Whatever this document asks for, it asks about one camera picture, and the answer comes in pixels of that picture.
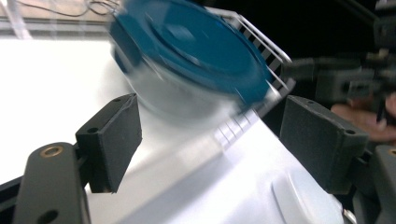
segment wire rack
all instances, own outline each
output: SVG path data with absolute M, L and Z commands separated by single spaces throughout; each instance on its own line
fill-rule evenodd
M 234 11 L 207 7 L 208 11 L 221 16 L 234 28 L 239 30 L 262 53 L 267 67 L 274 77 L 263 102 L 253 106 L 259 117 L 267 114 L 275 105 L 284 99 L 293 89 L 295 81 L 291 78 L 283 79 L 280 76 L 281 64 L 291 62 L 290 57 L 278 47 L 270 38 L 264 35 L 252 23 Z
M 264 35 L 252 23 L 234 11 L 207 7 L 207 10 L 221 16 L 225 21 L 239 30 L 262 53 L 268 70 L 274 77 L 263 102 L 253 106 L 248 112 L 221 124 L 214 132 L 215 138 L 224 149 L 229 148 L 256 121 L 264 117 L 275 105 L 284 99 L 294 88 L 295 81 L 282 78 L 282 63 L 291 62 L 290 57 L 278 47 L 270 38 Z

